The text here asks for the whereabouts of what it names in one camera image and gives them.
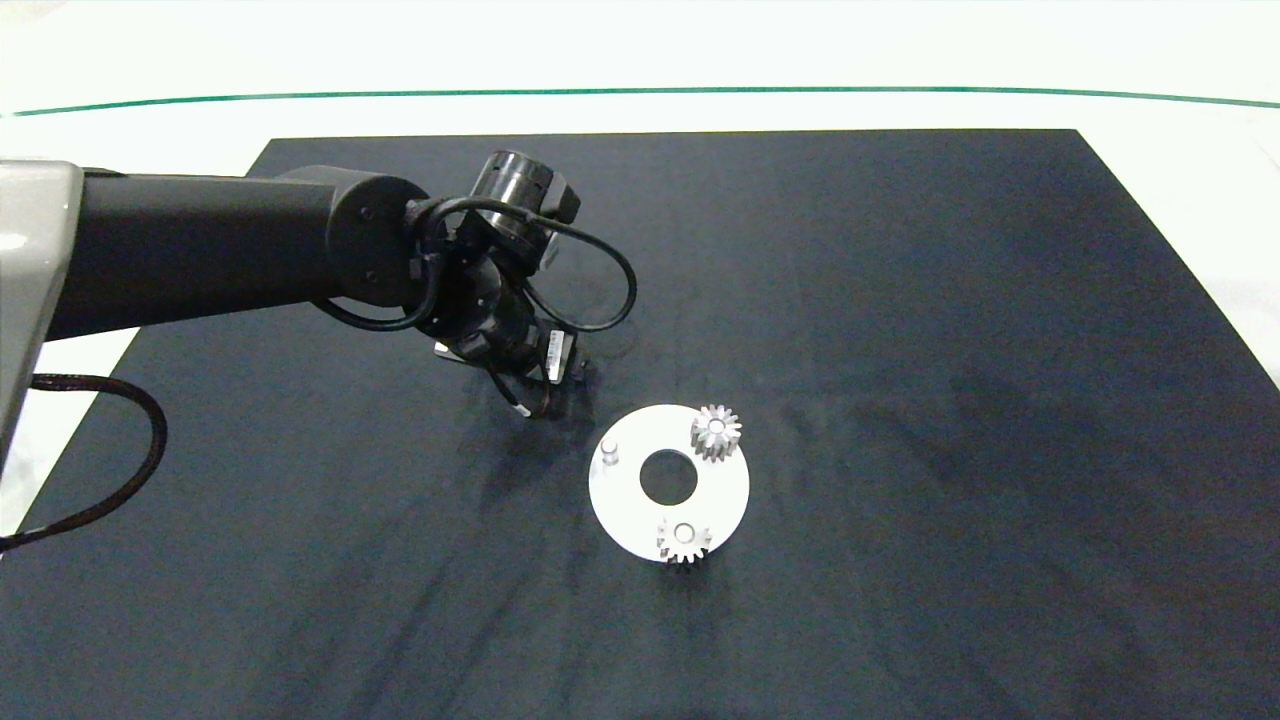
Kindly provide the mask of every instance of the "center hole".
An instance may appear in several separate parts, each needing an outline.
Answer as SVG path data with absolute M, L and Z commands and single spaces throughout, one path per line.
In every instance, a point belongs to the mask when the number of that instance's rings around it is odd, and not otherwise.
M 654 452 L 640 466 L 640 487 L 649 500 L 659 505 L 680 505 L 694 495 L 698 470 L 681 452 Z

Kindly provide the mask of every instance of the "table surface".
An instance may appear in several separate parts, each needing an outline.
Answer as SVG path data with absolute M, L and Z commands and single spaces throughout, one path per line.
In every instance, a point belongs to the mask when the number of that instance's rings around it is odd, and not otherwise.
M 145 328 L 169 456 L 5 560 L 14 716 L 1265 716 L 1280 393 L 1070 131 L 284 140 L 448 193 L 554 159 L 640 302 L 526 423 L 416 333 L 307 306 Z M 539 279 L 604 311 L 567 252 Z M 700 571 L 596 523 L 600 433 L 744 418 L 751 501 Z M 132 470 L 100 402 L 33 516 Z

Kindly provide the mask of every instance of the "white disc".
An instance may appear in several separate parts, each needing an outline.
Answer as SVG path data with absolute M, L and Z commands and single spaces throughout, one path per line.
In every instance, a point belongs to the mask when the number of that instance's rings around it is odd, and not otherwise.
M 694 454 L 689 429 L 698 411 L 684 405 L 650 405 L 613 424 L 591 456 L 591 506 L 604 532 L 628 552 L 666 562 L 658 544 L 659 528 L 668 543 L 710 536 L 707 552 L 724 543 L 746 512 L 750 478 L 741 445 L 724 460 Z M 605 454 L 602 446 L 609 450 Z M 698 486 L 678 505 L 654 502 L 640 486 L 640 468 L 655 452 L 684 455 L 698 471 Z

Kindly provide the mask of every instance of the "silver gear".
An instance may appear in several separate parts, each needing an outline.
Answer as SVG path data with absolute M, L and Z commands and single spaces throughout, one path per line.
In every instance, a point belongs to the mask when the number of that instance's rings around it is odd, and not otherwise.
M 658 555 L 666 562 L 678 565 L 696 562 L 698 560 L 707 557 L 710 552 L 712 544 L 712 529 L 703 528 L 700 532 L 695 530 L 689 523 L 680 523 L 675 529 L 669 529 L 667 519 L 663 518 L 662 523 L 658 524 Z M 678 529 L 684 525 L 689 528 L 684 533 Z M 680 536 L 687 536 L 689 539 L 685 541 Z
M 723 405 L 703 405 L 690 428 L 694 452 L 712 461 L 733 455 L 741 438 L 742 423 L 739 423 L 737 415 Z

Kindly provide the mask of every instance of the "black cable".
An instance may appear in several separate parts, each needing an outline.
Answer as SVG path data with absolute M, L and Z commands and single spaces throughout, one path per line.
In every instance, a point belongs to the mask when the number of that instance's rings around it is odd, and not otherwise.
M 124 505 L 125 501 L 133 497 L 136 492 L 142 489 L 142 486 L 146 484 L 152 473 L 155 473 L 156 468 L 160 465 L 160 459 L 164 456 L 165 443 L 169 439 L 169 423 L 165 420 L 164 410 L 160 407 L 160 404 L 156 402 L 155 398 L 151 397 L 151 395 L 148 395 L 145 389 L 134 384 L 114 378 L 101 378 L 97 375 L 38 374 L 32 378 L 31 387 L 33 389 L 51 392 L 105 392 L 108 395 L 115 395 L 129 400 L 141 406 L 146 411 L 147 419 L 151 420 L 151 447 L 147 450 L 147 456 L 142 461 L 142 465 L 136 473 L 133 473 L 133 477 L 105 500 L 76 512 L 74 515 L 68 515 L 56 523 L 45 525 L 44 528 L 0 537 L 0 552 L 8 552 L 15 547 L 22 547 L 47 537 L 74 530 L 76 528 L 82 528 L 95 520 L 105 518 L 111 511 Z
M 440 295 L 440 278 L 444 275 L 444 261 L 440 255 L 426 255 L 422 258 L 422 263 L 426 265 L 426 290 L 422 292 L 422 300 L 419 301 L 417 306 L 403 318 L 375 320 L 339 307 L 332 300 L 312 300 L 311 304 L 324 310 L 330 318 L 362 331 L 393 332 L 412 328 L 435 310 L 435 300 Z
M 605 255 L 609 256 L 609 259 L 617 263 L 618 268 L 622 269 L 622 274 L 626 275 L 627 278 L 627 297 L 622 302 L 622 307 L 617 313 L 614 313 L 612 318 L 604 320 L 603 323 L 581 323 L 566 318 L 564 314 L 558 311 L 550 302 L 548 302 L 547 299 L 544 299 L 541 293 L 539 293 L 538 290 L 529 283 L 527 279 L 521 281 L 520 287 L 521 290 L 524 290 L 525 295 L 527 295 L 529 299 L 535 305 L 541 307 L 541 310 L 547 313 L 553 320 L 577 332 L 593 333 L 599 331 L 607 331 L 617 325 L 622 320 L 625 320 L 626 316 L 631 314 L 631 307 L 634 307 L 636 302 L 636 291 L 637 291 L 636 273 L 635 269 L 631 268 L 631 263 L 626 259 L 625 255 L 622 255 L 622 252 L 620 252 L 616 247 L 613 247 L 608 242 L 595 237 L 594 234 L 582 232 L 566 223 L 544 218 L 538 213 L 534 213 L 532 210 L 527 210 L 525 208 L 517 208 L 515 205 L 503 202 L 500 200 L 494 200 L 492 197 L 468 196 L 468 197 L 454 197 L 440 202 L 439 205 L 433 208 L 429 213 L 424 214 L 422 218 L 420 218 L 421 223 L 417 223 L 417 227 L 415 229 L 416 232 L 424 232 L 428 234 L 439 232 L 443 228 L 444 219 L 448 215 L 452 215 L 453 213 L 461 213 L 463 210 L 490 210 L 494 213 L 500 213 L 504 215 L 513 217 L 518 220 L 526 222 L 532 225 L 539 225 L 554 231 L 557 233 L 566 234 L 568 237 L 572 237 L 573 240 L 577 240 L 579 242 L 590 245 L 591 247 L 603 251 Z
M 530 283 L 526 279 L 524 282 L 525 295 L 527 295 L 529 299 L 534 301 L 534 305 L 541 307 L 543 313 L 547 313 L 553 320 L 558 322 L 559 324 L 581 333 L 594 333 L 594 332 L 607 331 L 617 325 L 622 320 L 625 320 L 627 315 L 631 314 L 631 307 L 634 307 L 636 304 L 636 272 L 635 269 L 631 268 L 631 263 L 627 261 L 626 256 L 622 255 L 622 252 L 618 252 L 618 250 L 614 249 L 612 245 L 604 242 L 603 240 L 595 237 L 594 234 L 585 233 L 577 228 L 566 225 L 564 223 L 549 220 L 547 218 L 541 218 L 538 215 L 535 215 L 531 222 L 535 225 L 541 225 L 544 228 L 556 231 L 557 233 L 567 234 L 573 240 L 577 240 L 585 245 L 590 245 L 591 247 L 603 251 L 614 263 L 618 264 L 618 268 L 622 269 L 622 274 L 626 275 L 627 278 L 627 299 L 622 302 L 622 307 L 618 309 L 618 311 L 614 313 L 612 318 L 604 320 L 603 323 L 588 324 L 588 323 L 580 323 L 577 320 L 570 320 L 568 318 L 564 316 L 563 313 L 558 311 L 554 306 L 552 306 L 552 304 L 548 302 L 547 299 L 544 299 L 541 293 L 538 292 L 538 290 L 532 286 L 532 283 Z

